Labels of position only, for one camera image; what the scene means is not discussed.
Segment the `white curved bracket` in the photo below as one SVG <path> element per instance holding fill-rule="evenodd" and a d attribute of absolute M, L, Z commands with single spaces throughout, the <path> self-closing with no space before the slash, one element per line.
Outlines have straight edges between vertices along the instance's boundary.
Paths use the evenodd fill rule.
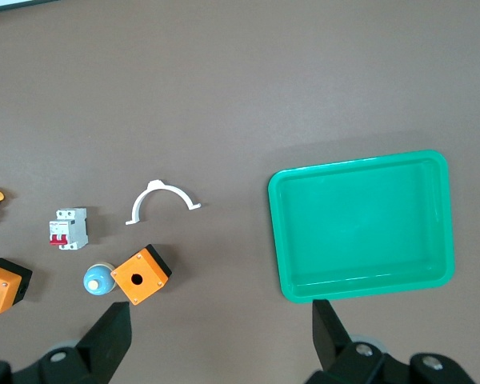
<path fill-rule="evenodd" d="M 141 210 L 142 200 L 144 200 L 144 198 L 148 194 L 150 194 L 155 190 L 169 190 L 170 192 L 176 193 L 180 198 L 183 199 L 186 206 L 189 207 L 189 210 L 196 210 L 197 208 L 201 208 L 201 204 L 193 204 L 192 200 L 190 200 L 189 198 L 189 195 L 183 192 L 182 190 L 180 190 L 179 188 L 176 188 L 175 186 L 168 186 L 167 184 L 164 184 L 162 180 L 153 180 L 149 182 L 146 190 L 142 192 L 138 196 L 138 198 L 135 200 L 134 207 L 131 210 L 131 220 L 126 222 L 127 225 L 135 224 L 141 221 L 141 219 L 138 216 Z"/>

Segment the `black hole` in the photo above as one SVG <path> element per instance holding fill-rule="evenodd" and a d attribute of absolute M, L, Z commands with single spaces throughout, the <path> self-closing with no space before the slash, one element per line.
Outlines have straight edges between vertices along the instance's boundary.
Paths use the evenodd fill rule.
<path fill-rule="evenodd" d="M 142 284 L 142 276 L 140 274 L 132 274 L 131 282 L 136 286 L 140 286 Z"/>

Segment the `green plastic tray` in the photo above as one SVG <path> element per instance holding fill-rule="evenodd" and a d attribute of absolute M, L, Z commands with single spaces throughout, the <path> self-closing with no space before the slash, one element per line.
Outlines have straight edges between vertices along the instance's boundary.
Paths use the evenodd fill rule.
<path fill-rule="evenodd" d="M 439 152 L 282 170 L 269 200 L 281 289 L 292 302 L 430 288 L 454 274 Z"/>

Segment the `white circuit breaker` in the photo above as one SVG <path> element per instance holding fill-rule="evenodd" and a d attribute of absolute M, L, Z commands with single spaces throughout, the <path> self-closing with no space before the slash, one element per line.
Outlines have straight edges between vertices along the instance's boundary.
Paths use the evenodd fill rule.
<path fill-rule="evenodd" d="M 57 211 L 50 221 L 50 244 L 60 250 L 79 250 L 89 242 L 86 228 L 87 209 L 69 208 Z"/>

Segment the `gray surface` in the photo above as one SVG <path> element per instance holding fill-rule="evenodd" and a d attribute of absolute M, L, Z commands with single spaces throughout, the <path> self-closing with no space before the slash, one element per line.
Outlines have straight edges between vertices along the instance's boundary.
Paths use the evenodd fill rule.
<path fill-rule="evenodd" d="M 335 302 L 403 361 L 448 354 L 480 382 L 480 1 L 64 0 L 0 14 L 0 257 L 34 269 L 0 316 L 14 368 L 113 301 L 93 262 L 152 242 L 173 267 L 132 308 L 113 383 L 303 382 L 311 307 L 280 293 L 266 197 L 285 167 L 434 148 L 450 163 L 457 271 L 442 288 Z M 149 180 L 161 192 L 125 226 Z M 87 206 L 91 245 L 48 246 Z"/>

